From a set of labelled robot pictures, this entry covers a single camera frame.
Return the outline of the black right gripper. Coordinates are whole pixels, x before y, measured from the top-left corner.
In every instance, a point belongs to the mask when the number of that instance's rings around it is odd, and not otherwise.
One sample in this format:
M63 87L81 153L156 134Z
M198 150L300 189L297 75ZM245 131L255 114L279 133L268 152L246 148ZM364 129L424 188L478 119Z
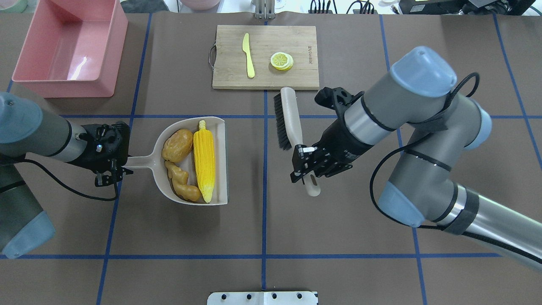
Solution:
M364 91L352 95L342 87L324 87L318 91L314 101L335 110L337 119L312 147L297 144L293 148L293 171L290 174L292 183L302 180L308 174L331 177L344 172L352 168L352 162L373 147L355 137L345 121L346 111L363 95Z

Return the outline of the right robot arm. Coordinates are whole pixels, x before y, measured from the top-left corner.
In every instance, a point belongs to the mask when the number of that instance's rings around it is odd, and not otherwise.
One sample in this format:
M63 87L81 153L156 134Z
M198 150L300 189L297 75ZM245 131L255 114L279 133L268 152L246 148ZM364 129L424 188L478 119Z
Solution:
M412 49L367 91L351 94L341 87L320 89L315 102L334 110L337 119L320 140L301 139L296 95L281 89L284 132L294 148L292 182L305 176L331 177L404 124L414 128L374 206L387 218L408 227L473 238L498 253L541 270L541 224L451 181L450 173L465 150L479 147L492 130L490 115L471 94L459 89L479 75L457 82L451 66L426 46Z

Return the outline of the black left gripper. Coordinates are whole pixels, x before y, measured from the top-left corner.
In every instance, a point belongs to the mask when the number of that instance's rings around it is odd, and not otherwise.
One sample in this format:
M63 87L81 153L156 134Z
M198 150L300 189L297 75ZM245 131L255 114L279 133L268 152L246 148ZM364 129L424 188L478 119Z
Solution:
M74 139L83 145L83 150L68 164L91 170L95 187L115 185L134 173L124 167L130 142L128 124L86 124L83 131L74 133Z

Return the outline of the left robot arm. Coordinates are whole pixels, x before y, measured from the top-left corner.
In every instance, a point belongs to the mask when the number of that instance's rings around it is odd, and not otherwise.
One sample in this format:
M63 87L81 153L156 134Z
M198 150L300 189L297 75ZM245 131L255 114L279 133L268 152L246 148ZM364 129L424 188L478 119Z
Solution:
M130 128L113 124L73 123L41 108L32 100L8 92L0 94L1 150L1 253L8 259L34 251L55 235L53 221L22 174L25 165L42 171L60 187L89 200L112 202L119 197L119 183L131 170L128 159ZM30 156L58 160L89 170L96 187L112 186L113 195L93 196L74 189Z

